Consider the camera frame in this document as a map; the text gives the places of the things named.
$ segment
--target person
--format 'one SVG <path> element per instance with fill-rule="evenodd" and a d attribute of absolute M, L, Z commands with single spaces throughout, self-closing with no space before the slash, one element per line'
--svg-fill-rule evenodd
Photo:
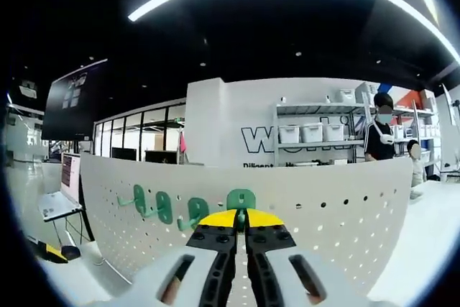
<path fill-rule="evenodd" d="M 412 159 L 412 185 L 414 188 L 421 183 L 426 181 L 425 169 L 423 169 L 423 164 L 420 161 L 420 156 L 422 155 L 422 149 L 415 139 L 412 139 L 408 143 L 408 152 L 409 156 Z"/>
<path fill-rule="evenodd" d="M 364 130 L 364 156 L 366 161 L 388 160 L 396 155 L 395 138 L 389 125 L 393 118 L 393 99 L 387 93 L 376 93 L 374 105 L 377 115 Z"/>

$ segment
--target glass window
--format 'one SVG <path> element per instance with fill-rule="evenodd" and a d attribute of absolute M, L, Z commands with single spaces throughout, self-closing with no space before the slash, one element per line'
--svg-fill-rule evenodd
<path fill-rule="evenodd" d="M 94 154 L 101 156 L 101 136 L 102 136 L 102 124 L 96 125 L 96 135 L 94 136 Z"/>
<path fill-rule="evenodd" d="M 112 156 L 112 147 L 123 147 L 123 124 L 124 118 L 114 120 L 114 128 L 112 129 L 112 144 L 110 147 L 110 157 Z"/>
<path fill-rule="evenodd" d="M 130 115 L 126 118 L 126 129 L 124 130 L 124 148 L 136 149 L 137 160 L 139 160 L 139 143 L 141 133 L 141 113 Z"/>
<path fill-rule="evenodd" d="M 110 136 L 112 133 L 112 121 L 103 123 L 102 132 L 102 156 L 110 157 Z"/>
<path fill-rule="evenodd" d="M 146 150 L 163 151 L 166 109 L 155 109 L 144 113 L 142 125 L 142 161 Z"/>
<path fill-rule="evenodd" d="M 166 126 L 166 150 L 177 151 L 180 128 L 185 120 L 185 104 L 169 108 Z"/>

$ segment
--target shelving unit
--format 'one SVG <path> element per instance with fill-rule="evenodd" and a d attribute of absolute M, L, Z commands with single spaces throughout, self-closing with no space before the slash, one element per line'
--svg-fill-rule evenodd
<path fill-rule="evenodd" d="M 273 114 L 273 129 L 274 135 L 274 166 L 278 167 L 280 164 L 280 150 L 281 149 L 301 149 L 301 148 L 314 148 L 322 147 L 336 148 L 344 150 L 352 150 L 353 162 L 356 162 L 357 145 L 364 145 L 364 140 L 344 140 L 340 142 L 314 142 L 314 143 L 293 143 L 282 144 L 279 143 L 279 118 L 295 118 L 295 117 L 309 117 L 309 116 L 346 116 L 348 118 L 348 125 L 350 134 L 355 133 L 354 116 L 364 116 L 366 114 L 366 106 L 364 104 L 338 104 L 338 103 L 311 103 L 311 104 L 277 104 Z"/>

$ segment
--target white floor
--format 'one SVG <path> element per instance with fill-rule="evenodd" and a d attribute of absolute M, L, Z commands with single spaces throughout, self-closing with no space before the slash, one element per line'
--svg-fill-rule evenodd
<path fill-rule="evenodd" d="M 36 237 L 43 242 L 59 248 L 71 244 L 65 231 L 65 221 L 45 223 L 37 208 L 37 199 L 43 193 L 53 189 L 43 174 L 41 164 L 15 162 L 13 168 L 7 168 L 7 178 L 17 216 L 21 220 L 25 234 Z M 408 207 L 408 213 L 400 240 L 380 276 L 369 293 L 372 300 L 390 301 L 398 306 L 409 306 L 420 292 L 428 292 L 433 279 L 439 273 L 446 260 L 452 254 L 460 230 L 460 184 L 440 184 L 428 182 L 420 187 L 424 192 L 416 202 Z M 70 223 L 79 231 L 80 217 L 72 215 Z M 78 232 L 69 228 L 71 237 L 79 244 Z M 83 243 L 88 235 L 83 227 Z M 108 300 L 110 291 L 120 291 L 124 282 L 110 287 L 96 281 L 94 275 L 102 275 L 102 280 L 109 280 L 111 270 L 102 265 L 94 243 L 86 244 L 82 249 L 89 249 L 92 254 L 67 265 L 43 262 L 45 271 L 54 278 L 56 287 L 70 302 L 82 306 L 94 300 Z"/>

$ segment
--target laptop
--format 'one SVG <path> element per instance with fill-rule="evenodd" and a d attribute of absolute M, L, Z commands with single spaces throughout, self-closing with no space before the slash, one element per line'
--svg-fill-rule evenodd
<path fill-rule="evenodd" d="M 49 222 L 80 212 L 80 155 L 63 153 L 60 190 L 41 196 L 38 209 L 43 221 Z"/>

